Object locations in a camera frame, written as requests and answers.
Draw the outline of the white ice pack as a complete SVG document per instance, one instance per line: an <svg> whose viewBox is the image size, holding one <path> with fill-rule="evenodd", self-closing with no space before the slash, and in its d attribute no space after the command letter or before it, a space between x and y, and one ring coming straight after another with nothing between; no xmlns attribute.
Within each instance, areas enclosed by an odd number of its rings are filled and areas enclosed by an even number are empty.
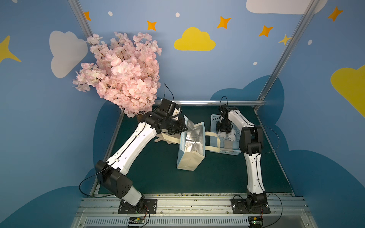
<svg viewBox="0 0 365 228"><path fill-rule="evenodd" d="M234 141L236 140L236 132L232 130L229 133L224 133L223 142L224 147L227 149L233 149Z"/></svg>

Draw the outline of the light blue insulated delivery bag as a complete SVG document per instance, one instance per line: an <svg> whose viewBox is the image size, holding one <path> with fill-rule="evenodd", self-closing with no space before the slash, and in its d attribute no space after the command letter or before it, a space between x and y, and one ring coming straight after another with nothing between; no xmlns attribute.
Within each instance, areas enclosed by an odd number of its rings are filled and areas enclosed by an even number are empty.
<svg viewBox="0 0 365 228"><path fill-rule="evenodd" d="M180 138L162 134L162 138L168 142L179 144L177 158L177 169L194 171L205 158L206 151L220 153L221 141L214 132L205 131L203 122L194 124L188 117L184 117L187 131L180 133ZM213 136L217 139L217 146L207 146L206 136Z"/></svg>

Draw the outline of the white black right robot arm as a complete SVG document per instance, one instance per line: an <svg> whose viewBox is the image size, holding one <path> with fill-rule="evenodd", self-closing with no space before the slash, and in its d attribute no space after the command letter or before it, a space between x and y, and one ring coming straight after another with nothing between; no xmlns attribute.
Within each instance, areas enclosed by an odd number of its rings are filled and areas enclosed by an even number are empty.
<svg viewBox="0 0 365 228"><path fill-rule="evenodd" d="M239 149L244 155L248 176L245 207L250 212L264 208L267 205L267 194L261 174L263 129L250 122L234 106L220 105L219 112L221 117L216 125L219 133L231 132L233 124L240 131Z"/></svg>

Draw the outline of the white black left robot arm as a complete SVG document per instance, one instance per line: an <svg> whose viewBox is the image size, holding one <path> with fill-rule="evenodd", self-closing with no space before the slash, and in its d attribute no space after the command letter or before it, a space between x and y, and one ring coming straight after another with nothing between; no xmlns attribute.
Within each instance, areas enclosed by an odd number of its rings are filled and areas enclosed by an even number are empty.
<svg viewBox="0 0 365 228"><path fill-rule="evenodd" d="M107 161L98 161L95 166L98 183L131 206L142 207L144 195L126 175L141 151L158 134L176 135L188 130L181 112L178 104L162 99L155 110L144 114L125 144Z"/></svg>

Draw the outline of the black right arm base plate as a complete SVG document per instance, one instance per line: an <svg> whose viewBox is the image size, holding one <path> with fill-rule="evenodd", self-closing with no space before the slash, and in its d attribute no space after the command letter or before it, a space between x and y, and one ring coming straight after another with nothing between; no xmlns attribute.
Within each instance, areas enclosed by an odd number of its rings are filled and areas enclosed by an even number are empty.
<svg viewBox="0 0 365 228"><path fill-rule="evenodd" d="M231 207L234 214L271 214L269 205L252 206L246 199L232 198Z"/></svg>

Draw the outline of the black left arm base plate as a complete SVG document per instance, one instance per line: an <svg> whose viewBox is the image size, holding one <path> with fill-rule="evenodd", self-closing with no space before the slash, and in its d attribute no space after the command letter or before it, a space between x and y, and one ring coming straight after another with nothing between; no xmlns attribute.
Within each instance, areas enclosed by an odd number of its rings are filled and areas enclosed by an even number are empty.
<svg viewBox="0 0 365 228"><path fill-rule="evenodd" d="M137 205L132 205L125 200L120 201L118 214L156 214L157 199L141 199Z"/></svg>

